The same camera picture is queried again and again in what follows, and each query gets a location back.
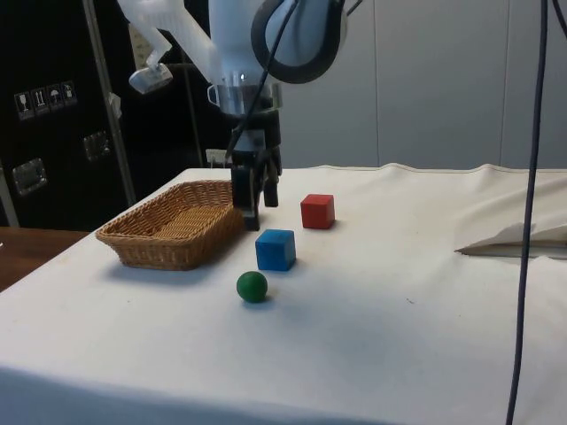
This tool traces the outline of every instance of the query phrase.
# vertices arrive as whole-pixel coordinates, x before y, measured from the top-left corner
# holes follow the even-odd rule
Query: wooden block
[[[295,263],[295,236],[291,230],[268,229],[256,239],[258,269],[287,272]]]
[[[304,228],[330,228],[335,222],[335,199],[332,195],[308,195],[301,202]]]

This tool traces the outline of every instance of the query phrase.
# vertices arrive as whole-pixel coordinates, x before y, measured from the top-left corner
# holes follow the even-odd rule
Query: black cable
[[[567,24],[565,23],[565,17],[563,16],[561,6],[559,5],[559,0],[552,0],[552,2],[553,8],[555,9],[555,15],[557,15],[557,19],[559,19],[559,25],[565,34],[565,38],[567,38]]]
[[[229,146],[227,147],[225,161],[229,160],[230,155],[232,155],[232,151],[234,150],[234,148],[237,145],[238,139],[244,133],[244,131],[246,130],[246,127],[248,127],[248,123],[250,122],[250,119],[252,118],[252,115],[254,114],[254,110],[256,109],[256,104],[260,100],[262,90],[264,89],[264,85],[266,84],[266,79],[268,78],[268,74],[269,74],[269,68],[271,67],[272,62],[274,62],[274,58],[276,57],[277,48],[279,47],[280,42],[282,41],[282,37],[284,36],[285,27],[287,27],[287,24],[290,21],[290,18],[292,16],[293,12],[295,11],[295,8],[298,7],[298,4],[299,4],[299,0],[294,0],[293,3],[291,4],[290,10],[287,11],[287,13],[285,14],[285,18],[283,19],[282,25],[280,26],[280,30],[278,31],[277,37],[274,40],[274,45],[272,46],[272,51],[270,52],[268,62],[266,64],[266,66],[264,67],[264,72],[262,73],[262,76],[260,78],[260,84],[258,85],[258,89],[256,90],[256,93],[254,95],[254,99],[252,100],[252,104],[250,105],[250,108],[248,109],[248,113],[242,119],[242,121],[240,121],[240,124],[234,130],[232,130],[232,137],[230,138]]]
[[[546,73],[546,56],[548,54],[548,0],[541,0],[540,24],[540,60],[538,64],[538,77],[535,89],[535,106],[533,107],[532,154],[530,156],[530,173],[528,175],[528,189],[525,197],[524,237],[522,240],[522,259],[520,262],[520,282],[517,294],[517,324],[516,324],[516,351],[514,354],[514,372],[506,425],[514,422],[516,410],[517,388],[520,382],[522,368],[522,350],[524,348],[524,312],[525,288],[528,275],[528,262],[530,259],[530,234],[532,230],[533,198],[535,194],[535,178],[538,169],[538,155],[540,153],[540,124],[541,100],[543,98],[543,81]]]
[[[363,1],[364,1],[364,0],[358,0],[355,4],[353,4],[353,6],[352,6],[352,7],[348,10],[348,12],[346,13],[346,16],[350,16],[351,13],[353,13],[353,12],[356,10],[356,8],[361,5],[361,3],[362,3]]]

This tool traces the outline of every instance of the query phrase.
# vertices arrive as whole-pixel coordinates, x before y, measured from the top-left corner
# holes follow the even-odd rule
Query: red cube
[[[301,202],[304,228],[330,228],[335,222],[335,199],[332,195],[307,195]]]

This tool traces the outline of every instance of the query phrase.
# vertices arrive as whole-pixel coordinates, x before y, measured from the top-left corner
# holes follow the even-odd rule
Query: wooden surface
[[[0,227],[0,291],[88,235],[85,232]]]

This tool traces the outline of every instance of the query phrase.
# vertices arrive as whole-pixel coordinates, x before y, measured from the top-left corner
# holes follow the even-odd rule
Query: blue cube
[[[258,269],[287,272],[295,263],[295,237],[291,230],[268,229],[256,239]]]

